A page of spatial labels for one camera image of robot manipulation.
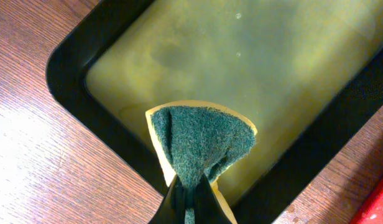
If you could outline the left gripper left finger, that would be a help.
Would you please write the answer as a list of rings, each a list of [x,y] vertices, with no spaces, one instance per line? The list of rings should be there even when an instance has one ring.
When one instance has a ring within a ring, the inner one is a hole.
[[[186,211],[186,189],[176,175],[162,200],[160,207],[149,224],[184,224]]]

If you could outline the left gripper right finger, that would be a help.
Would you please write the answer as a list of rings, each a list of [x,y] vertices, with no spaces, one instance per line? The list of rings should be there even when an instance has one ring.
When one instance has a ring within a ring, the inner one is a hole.
[[[231,224],[217,201],[205,174],[194,189],[193,209],[196,224]]]

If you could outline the yellow green sponge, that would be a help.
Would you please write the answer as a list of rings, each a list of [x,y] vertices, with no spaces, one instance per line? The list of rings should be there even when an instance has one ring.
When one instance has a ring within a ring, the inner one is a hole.
[[[195,223],[194,189],[203,174],[223,212],[235,223],[216,181],[255,145],[253,122],[225,106],[198,100],[156,106],[145,117],[165,183],[170,188],[177,175],[186,189],[185,223]]]

